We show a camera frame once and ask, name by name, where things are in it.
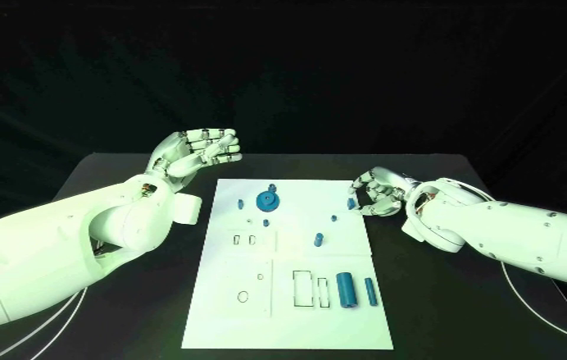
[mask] white robotic arm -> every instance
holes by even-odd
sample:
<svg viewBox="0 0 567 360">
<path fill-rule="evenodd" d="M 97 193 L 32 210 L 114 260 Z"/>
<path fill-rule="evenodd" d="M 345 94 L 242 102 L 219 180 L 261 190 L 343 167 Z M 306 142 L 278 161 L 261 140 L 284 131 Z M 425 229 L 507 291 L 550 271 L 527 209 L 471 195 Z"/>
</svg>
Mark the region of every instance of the white robotic arm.
<svg viewBox="0 0 567 360">
<path fill-rule="evenodd" d="M 0 324 L 42 311 L 156 249 L 173 221 L 196 223 L 202 200 L 178 192 L 202 167 L 242 159 L 235 134 L 172 134 L 144 174 L 0 220 Z M 96 255 L 91 238 L 120 248 Z"/>
<path fill-rule="evenodd" d="M 373 205 L 360 213 L 392 215 L 406 202 L 402 230 L 418 241 L 447 252 L 460 251 L 467 242 L 487 257 L 567 281 L 566 214 L 499 202 L 447 178 L 421 183 L 383 167 L 353 182 L 350 194 L 365 184 Z"/>
</svg>

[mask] blue object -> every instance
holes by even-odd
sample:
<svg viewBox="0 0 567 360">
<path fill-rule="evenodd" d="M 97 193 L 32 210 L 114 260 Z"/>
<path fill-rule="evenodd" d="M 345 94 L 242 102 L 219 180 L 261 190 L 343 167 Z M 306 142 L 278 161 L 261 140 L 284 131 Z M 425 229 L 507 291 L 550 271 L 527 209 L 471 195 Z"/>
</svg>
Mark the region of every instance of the blue object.
<svg viewBox="0 0 567 360">
<path fill-rule="evenodd" d="M 337 286 L 340 287 L 340 306 L 355 308 L 359 305 L 357 294 L 355 293 L 353 275 L 350 272 L 337 274 Z"/>
<path fill-rule="evenodd" d="M 373 286 L 373 279 L 366 278 L 365 279 L 365 285 L 366 285 L 366 292 L 369 293 L 369 301 L 370 305 L 375 307 L 379 305 L 379 300 L 376 299 L 376 292 L 375 292 L 375 286 Z"/>
<path fill-rule="evenodd" d="M 316 244 L 316 247 L 320 247 L 323 244 L 323 234 L 322 233 L 319 233 L 316 235 L 316 243 L 314 244 Z"/>
<path fill-rule="evenodd" d="M 268 191 L 263 192 L 257 197 L 257 207 L 264 212 L 273 212 L 281 205 L 281 198 L 275 193 L 275 185 L 268 186 Z"/>
</svg>

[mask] white board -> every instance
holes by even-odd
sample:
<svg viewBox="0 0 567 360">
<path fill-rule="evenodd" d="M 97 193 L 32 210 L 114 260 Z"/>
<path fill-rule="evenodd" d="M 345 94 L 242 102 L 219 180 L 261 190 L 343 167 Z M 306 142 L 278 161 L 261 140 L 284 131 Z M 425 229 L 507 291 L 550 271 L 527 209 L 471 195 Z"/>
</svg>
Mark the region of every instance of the white board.
<svg viewBox="0 0 567 360">
<path fill-rule="evenodd" d="M 270 184 L 281 205 L 264 212 L 255 200 Z M 347 209 L 350 184 L 219 180 L 183 348 L 393 349 L 365 219 Z M 340 306 L 342 272 L 353 274 L 356 308 Z M 368 277 L 378 307 L 369 303 Z"/>
</svg>

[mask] dark table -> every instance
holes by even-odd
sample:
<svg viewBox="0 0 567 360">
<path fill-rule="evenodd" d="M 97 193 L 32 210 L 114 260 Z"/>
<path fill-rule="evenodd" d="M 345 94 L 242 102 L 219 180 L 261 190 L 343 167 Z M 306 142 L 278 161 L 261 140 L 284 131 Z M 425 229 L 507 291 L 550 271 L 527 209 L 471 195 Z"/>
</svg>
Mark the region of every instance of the dark table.
<svg viewBox="0 0 567 360">
<path fill-rule="evenodd" d="M 57 198 L 126 181 L 144 171 L 147 161 L 146 154 L 90 155 Z M 566 358 L 567 336 L 520 303 L 500 264 L 470 247 L 452 254 L 414 240 L 401 230 L 404 213 L 366 217 L 393 351 L 182 349 L 218 179 L 353 180 L 375 166 L 419 180 L 447 176 L 486 187 L 460 155 L 248 154 L 244 161 L 202 170 L 185 189 L 203 198 L 199 224 L 175 224 L 157 250 L 90 287 L 75 319 L 41 359 Z M 38 327 L 60 307 L 0 326 L 0 348 Z M 6 359 L 31 358 L 74 308 Z"/>
</svg>

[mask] black curtain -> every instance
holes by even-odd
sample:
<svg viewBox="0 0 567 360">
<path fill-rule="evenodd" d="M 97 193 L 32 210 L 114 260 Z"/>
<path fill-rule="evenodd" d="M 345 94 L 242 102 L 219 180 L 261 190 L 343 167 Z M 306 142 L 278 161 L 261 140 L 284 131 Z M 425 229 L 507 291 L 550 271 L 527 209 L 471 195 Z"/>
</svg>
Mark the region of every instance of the black curtain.
<svg viewBox="0 0 567 360">
<path fill-rule="evenodd" d="M 2 214 L 90 153 L 202 127 L 244 153 L 461 153 L 497 196 L 563 202 L 534 189 L 563 176 L 565 0 L 0 3 Z"/>
</svg>

